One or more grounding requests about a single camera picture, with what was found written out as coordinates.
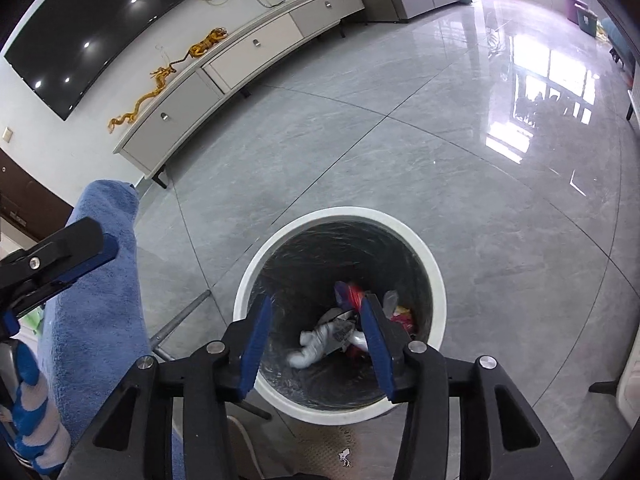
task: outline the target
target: brown door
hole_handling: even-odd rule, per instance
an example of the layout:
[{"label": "brown door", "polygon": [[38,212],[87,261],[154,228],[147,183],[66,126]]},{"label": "brown door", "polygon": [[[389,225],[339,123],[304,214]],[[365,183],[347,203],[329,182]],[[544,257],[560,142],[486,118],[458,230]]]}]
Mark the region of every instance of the brown door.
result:
[{"label": "brown door", "polygon": [[72,207],[0,150],[0,214],[36,241],[65,226]]}]

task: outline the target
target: dragon figurine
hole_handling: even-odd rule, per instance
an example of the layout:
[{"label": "dragon figurine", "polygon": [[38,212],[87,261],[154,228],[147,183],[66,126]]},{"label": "dragon figurine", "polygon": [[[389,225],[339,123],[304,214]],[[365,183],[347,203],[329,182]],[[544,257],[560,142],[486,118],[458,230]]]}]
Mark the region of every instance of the dragon figurine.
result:
[{"label": "dragon figurine", "polygon": [[144,94],[140,99],[138,99],[136,101],[136,105],[133,108],[132,112],[128,112],[126,114],[121,115],[120,117],[111,119],[108,124],[109,133],[113,133],[113,130],[115,129],[115,127],[119,126],[120,124],[123,124],[124,121],[127,121],[129,124],[131,124],[138,118],[138,113],[140,112],[140,105],[147,99],[151,99],[152,97],[156,97],[160,95],[160,92],[162,92],[162,90],[164,90],[164,88],[166,87],[167,77],[169,77],[171,74],[175,74],[176,72],[178,72],[174,68],[175,64],[182,63],[189,56],[193,58],[204,56],[207,50],[209,50],[212,46],[224,40],[225,38],[226,38],[225,28],[222,28],[222,27],[214,28],[209,34],[207,34],[207,37],[204,40],[202,40],[200,43],[191,45],[191,47],[189,48],[189,50],[187,51],[187,53],[184,55],[182,59],[172,61],[166,67],[161,66],[161,67],[158,67],[156,70],[154,70],[150,75],[153,79],[156,80],[156,88],[153,89],[151,92]]}]

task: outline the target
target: white and blue glove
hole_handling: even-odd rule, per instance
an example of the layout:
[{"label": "white and blue glove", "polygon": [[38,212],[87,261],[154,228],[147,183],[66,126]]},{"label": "white and blue glove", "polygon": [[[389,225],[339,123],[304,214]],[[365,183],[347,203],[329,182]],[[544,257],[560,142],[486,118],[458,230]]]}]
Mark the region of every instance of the white and blue glove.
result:
[{"label": "white and blue glove", "polygon": [[48,398],[47,380],[27,345],[19,342],[14,354],[19,386],[11,410],[16,435],[3,431],[14,451],[41,475],[49,475],[64,465],[71,438],[60,422],[60,414]]}]

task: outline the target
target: black tv screen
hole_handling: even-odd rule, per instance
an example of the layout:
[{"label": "black tv screen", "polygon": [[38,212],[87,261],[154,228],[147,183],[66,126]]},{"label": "black tv screen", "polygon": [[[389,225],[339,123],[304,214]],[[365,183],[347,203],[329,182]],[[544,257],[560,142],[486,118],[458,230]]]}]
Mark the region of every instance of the black tv screen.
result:
[{"label": "black tv screen", "polygon": [[107,65],[183,0],[45,0],[6,59],[63,120]]}]

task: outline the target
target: trash can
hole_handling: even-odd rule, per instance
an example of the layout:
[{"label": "trash can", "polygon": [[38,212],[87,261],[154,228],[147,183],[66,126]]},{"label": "trash can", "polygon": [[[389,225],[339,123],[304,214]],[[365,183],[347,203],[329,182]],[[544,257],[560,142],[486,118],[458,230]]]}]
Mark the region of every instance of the trash can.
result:
[{"label": "trash can", "polygon": [[354,282],[382,302],[396,290],[409,308],[416,337],[439,349],[446,323],[444,283],[425,243],[405,224],[359,207],[323,209],[280,229],[258,250],[242,277],[234,320],[273,298],[273,322],[255,388],[272,406],[312,424],[338,426],[392,408],[378,388],[370,359],[357,362],[335,351],[309,368],[290,368],[287,354],[300,348],[336,305],[336,281]]},{"label": "trash can", "polygon": [[575,10],[575,4],[585,9],[588,9],[589,5],[581,0],[564,0],[564,13],[566,14],[566,18],[578,25],[578,13]]},{"label": "trash can", "polygon": [[578,4],[575,4],[575,12],[578,15],[580,28],[595,38],[598,31],[598,15]]}]

